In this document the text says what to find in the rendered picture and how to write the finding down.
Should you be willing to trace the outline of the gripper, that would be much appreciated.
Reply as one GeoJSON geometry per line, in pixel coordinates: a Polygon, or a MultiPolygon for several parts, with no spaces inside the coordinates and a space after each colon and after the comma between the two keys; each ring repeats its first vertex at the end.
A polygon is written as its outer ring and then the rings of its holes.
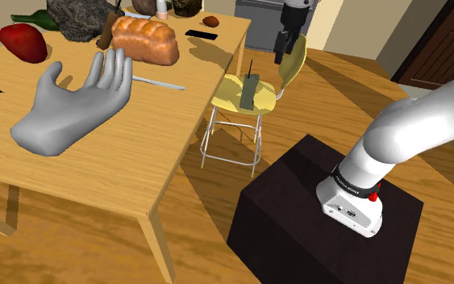
{"type": "Polygon", "coordinates": [[[285,2],[281,12],[283,31],[279,31],[273,48],[275,53],[274,63],[279,65],[284,53],[290,54],[299,37],[299,32],[306,22],[310,12],[309,2],[285,2]]]}

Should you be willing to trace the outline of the grey cabinet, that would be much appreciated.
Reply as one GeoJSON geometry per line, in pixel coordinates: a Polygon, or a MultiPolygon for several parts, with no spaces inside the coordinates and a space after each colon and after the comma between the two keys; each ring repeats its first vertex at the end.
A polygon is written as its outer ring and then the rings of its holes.
{"type": "Polygon", "coordinates": [[[273,51],[277,34],[283,31],[281,12],[285,2],[309,2],[310,12],[317,0],[236,0],[235,16],[251,19],[247,45],[263,51],[273,51]]]}

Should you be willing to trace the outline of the green walkie-talkie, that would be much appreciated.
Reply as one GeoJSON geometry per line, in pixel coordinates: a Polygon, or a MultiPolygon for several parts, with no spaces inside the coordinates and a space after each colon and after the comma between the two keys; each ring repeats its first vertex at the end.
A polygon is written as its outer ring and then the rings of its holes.
{"type": "Polygon", "coordinates": [[[244,76],[242,93],[239,101],[239,106],[243,109],[252,111],[254,109],[254,95],[256,87],[259,83],[260,75],[252,74],[252,62],[248,73],[244,76]]]}

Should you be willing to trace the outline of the yellow chair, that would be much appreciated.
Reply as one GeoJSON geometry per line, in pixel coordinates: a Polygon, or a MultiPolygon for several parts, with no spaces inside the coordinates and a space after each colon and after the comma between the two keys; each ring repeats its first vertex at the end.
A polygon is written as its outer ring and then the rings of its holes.
{"type": "Polygon", "coordinates": [[[254,170],[256,168],[256,165],[260,162],[261,157],[263,125],[262,117],[270,113],[274,109],[277,100],[279,100],[284,94],[285,88],[292,82],[293,79],[295,79],[295,77],[302,69],[304,61],[306,59],[306,42],[306,37],[303,34],[300,34],[294,44],[293,51],[290,54],[285,54],[283,56],[281,64],[278,68],[279,76],[282,79],[281,87],[278,92],[268,82],[257,82],[256,88],[254,89],[254,107],[252,110],[248,110],[240,106],[242,89],[245,86],[244,81],[247,79],[247,77],[241,77],[232,74],[226,74],[223,77],[223,80],[219,85],[215,96],[211,100],[213,110],[211,112],[210,122],[207,125],[206,132],[202,138],[200,146],[200,151],[202,154],[201,167],[204,166],[205,159],[208,157],[219,161],[226,161],[232,164],[251,166],[252,175],[254,175],[254,170]],[[241,123],[218,121],[216,116],[219,112],[219,109],[235,112],[238,114],[255,115],[257,118],[256,125],[252,126],[241,123]],[[256,150],[253,162],[243,163],[241,161],[233,161],[223,157],[211,156],[206,152],[210,137],[214,133],[216,124],[235,127],[248,127],[255,131],[254,143],[256,145],[256,150]]]}

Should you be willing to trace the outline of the black phone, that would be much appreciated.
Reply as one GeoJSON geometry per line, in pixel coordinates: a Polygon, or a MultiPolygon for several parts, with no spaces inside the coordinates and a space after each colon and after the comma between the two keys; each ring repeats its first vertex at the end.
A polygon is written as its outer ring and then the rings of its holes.
{"type": "Polygon", "coordinates": [[[209,32],[205,32],[205,31],[197,31],[197,30],[192,30],[192,29],[188,30],[185,33],[185,35],[196,37],[196,38],[201,38],[204,40],[216,40],[218,37],[218,35],[214,34],[214,33],[209,33],[209,32]]]}

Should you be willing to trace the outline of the small dark rough rock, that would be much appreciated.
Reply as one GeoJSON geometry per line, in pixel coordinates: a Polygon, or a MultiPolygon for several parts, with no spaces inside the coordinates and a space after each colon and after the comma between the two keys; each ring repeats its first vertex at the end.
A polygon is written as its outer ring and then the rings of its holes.
{"type": "Polygon", "coordinates": [[[194,17],[202,9],[202,0],[172,0],[174,13],[181,17],[194,17]]]}

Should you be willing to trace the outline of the long silver utensil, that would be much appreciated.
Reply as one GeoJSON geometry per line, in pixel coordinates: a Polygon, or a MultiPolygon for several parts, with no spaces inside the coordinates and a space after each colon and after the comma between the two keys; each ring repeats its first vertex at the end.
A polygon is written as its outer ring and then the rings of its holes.
{"type": "Polygon", "coordinates": [[[178,86],[178,85],[174,85],[174,84],[170,84],[170,83],[166,83],[166,82],[162,82],[162,81],[149,80],[149,79],[142,78],[142,77],[137,77],[137,76],[132,76],[132,80],[134,80],[134,81],[142,81],[142,82],[145,82],[145,83],[148,83],[148,84],[152,84],[152,85],[155,85],[155,86],[162,86],[162,87],[175,89],[175,90],[185,90],[184,86],[178,86]]]}

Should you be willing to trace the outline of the brown bread loaf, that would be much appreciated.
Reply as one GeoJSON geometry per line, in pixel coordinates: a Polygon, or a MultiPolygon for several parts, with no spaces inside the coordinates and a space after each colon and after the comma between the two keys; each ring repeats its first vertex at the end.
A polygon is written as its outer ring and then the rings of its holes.
{"type": "Polygon", "coordinates": [[[166,23],[122,16],[111,31],[114,48],[134,61],[170,66],[179,60],[175,31],[166,23]]]}

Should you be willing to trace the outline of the brown round pot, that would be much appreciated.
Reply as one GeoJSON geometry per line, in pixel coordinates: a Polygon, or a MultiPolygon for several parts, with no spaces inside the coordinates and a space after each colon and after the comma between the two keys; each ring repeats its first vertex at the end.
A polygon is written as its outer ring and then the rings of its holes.
{"type": "Polygon", "coordinates": [[[131,0],[134,9],[141,15],[156,14],[156,0],[131,0]]]}

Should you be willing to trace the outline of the dark brown door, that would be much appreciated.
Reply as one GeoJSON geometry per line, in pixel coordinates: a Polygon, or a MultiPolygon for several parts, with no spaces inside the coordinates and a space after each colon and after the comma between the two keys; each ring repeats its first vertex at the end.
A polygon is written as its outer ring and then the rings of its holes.
{"type": "Polygon", "coordinates": [[[434,90],[454,80],[454,0],[448,0],[392,81],[434,90]]]}

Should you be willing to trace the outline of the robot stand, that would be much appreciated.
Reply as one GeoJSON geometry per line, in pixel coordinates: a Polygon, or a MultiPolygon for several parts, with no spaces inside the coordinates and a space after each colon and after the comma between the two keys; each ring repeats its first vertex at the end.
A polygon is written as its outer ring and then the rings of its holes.
{"type": "Polygon", "coordinates": [[[307,135],[241,191],[227,244],[261,284],[404,283],[423,202],[381,181],[381,229],[361,236],[315,193],[342,159],[307,135]]]}

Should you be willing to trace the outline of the brown upright block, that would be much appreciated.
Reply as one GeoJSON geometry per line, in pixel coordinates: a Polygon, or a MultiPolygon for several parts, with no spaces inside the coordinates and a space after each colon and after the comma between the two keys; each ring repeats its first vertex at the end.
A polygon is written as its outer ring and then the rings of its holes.
{"type": "Polygon", "coordinates": [[[101,37],[97,40],[96,45],[101,50],[106,50],[110,46],[110,42],[112,41],[112,31],[111,28],[115,23],[116,19],[119,17],[119,8],[122,0],[117,2],[117,5],[114,10],[111,10],[106,17],[105,26],[103,28],[101,37]]]}

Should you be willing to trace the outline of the light wooden table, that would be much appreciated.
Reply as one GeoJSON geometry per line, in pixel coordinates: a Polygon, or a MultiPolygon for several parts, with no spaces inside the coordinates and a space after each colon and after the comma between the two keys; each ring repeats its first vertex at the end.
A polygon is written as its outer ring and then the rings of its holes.
{"type": "Polygon", "coordinates": [[[241,58],[250,22],[220,15],[214,41],[185,35],[202,29],[200,16],[170,16],[168,25],[179,61],[170,67],[137,62],[134,73],[185,90],[137,81],[117,115],[58,157],[31,154],[11,139],[46,64],[24,63],[0,47],[0,182],[137,218],[166,282],[236,284],[210,270],[175,266],[171,234],[157,208],[231,61],[241,58]]]}

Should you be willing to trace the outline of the large dark grey rock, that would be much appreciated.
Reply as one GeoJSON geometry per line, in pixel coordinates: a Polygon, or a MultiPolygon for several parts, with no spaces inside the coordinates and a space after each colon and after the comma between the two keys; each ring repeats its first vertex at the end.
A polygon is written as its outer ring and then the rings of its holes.
{"type": "Polygon", "coordinates": [[[70,41],[89,42],[102,34],[115,6],[107,0],[47,0],[47,11],[70,41]]]}

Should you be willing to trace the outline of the grey hand figure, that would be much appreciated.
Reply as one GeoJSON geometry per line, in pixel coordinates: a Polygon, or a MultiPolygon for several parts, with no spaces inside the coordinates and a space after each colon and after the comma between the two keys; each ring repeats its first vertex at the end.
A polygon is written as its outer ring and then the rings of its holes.
{"type": "Polygon", "coordinates": [[[60,155],[121,111],[131,96],[133,64],[122,48],[97,52],[78,90],[56,84],[62,68],[56,61],[45,70],[31,110],[10,129],[20,147],[44,157],[60,155]]]}

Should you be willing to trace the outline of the green glass bottle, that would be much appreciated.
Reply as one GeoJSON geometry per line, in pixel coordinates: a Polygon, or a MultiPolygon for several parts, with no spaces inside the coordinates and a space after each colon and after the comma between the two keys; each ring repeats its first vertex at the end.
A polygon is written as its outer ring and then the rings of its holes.
{"type": "Polygon", "coordinates": [[[32,23],[47,31],[59,31],[59,26],[50,17],[47,10],[37,10],[32,15],[11,15],[11,20],[17,23],[32,23]]]}

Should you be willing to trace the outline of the red apple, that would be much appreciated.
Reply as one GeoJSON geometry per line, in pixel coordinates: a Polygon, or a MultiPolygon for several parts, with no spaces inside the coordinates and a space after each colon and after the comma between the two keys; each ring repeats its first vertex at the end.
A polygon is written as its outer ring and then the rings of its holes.
{"type": "Polygon", "coordinates": [[[38,64],[48,56],[43,35],[26,23],[11,24],[0,30],[0,42],[21,61],[38,64]]]}

